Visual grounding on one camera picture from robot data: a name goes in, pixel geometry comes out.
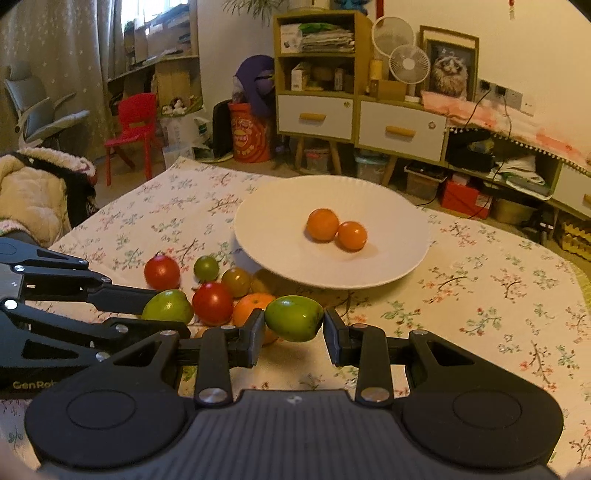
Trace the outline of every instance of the fluffy jacket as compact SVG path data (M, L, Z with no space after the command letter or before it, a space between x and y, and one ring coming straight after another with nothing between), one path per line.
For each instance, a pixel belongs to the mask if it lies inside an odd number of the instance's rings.
M83 173L92 179L95 167L85 158L49 148L25 148L19 153ZM49 247L72 229L64 180L26 166L11 154L0 157L0 235L23 230Z

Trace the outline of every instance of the white box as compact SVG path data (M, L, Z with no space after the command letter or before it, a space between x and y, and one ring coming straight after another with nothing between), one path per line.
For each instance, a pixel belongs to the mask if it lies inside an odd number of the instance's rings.
M170 168L179 157L195 160L195 154L193 153L192 147L186 144L174 144L164 147L162 149L162 155L164 157L164 166L166 166L166 168Z
M281 53L301 53L303 34L300 26L301 23L280 26Z
M209 136L208 121L204 118L203 111L188 113L182 116L163 116L160 118L162 130L166 135L169 145L187 144L192 147L201 147Z
M303 92L310 79L311 65L307 62L301 61L291 71L291 90L294 92Z

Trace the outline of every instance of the white bowl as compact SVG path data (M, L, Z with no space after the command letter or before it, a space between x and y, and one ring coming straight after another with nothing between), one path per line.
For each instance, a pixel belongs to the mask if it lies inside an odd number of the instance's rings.
M334 211L368 232L365 247L345 252L306 234L308 215ZM301 284L358 289L397 280L415 269L429 248L427 216L390 189L350 177L316 175L270 181L240 205L236 240L255 262Z

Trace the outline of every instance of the orange bucket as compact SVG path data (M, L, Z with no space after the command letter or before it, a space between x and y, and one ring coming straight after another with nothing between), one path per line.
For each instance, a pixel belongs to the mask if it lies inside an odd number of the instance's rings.
M229 103L234 158L243 163L271 159L267 121L251 114L248 103Z

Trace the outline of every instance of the white drawer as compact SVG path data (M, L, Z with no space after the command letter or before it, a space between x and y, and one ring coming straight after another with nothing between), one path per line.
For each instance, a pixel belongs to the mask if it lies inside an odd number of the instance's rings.
M279 95L279 132L351 140L353 100L337 97Z
M591 177L563 163L554 190L554 200L591 217L591 205L583 200L584 195L591 195Z
M446 119L413 108L361 102L358 145L440 161Z

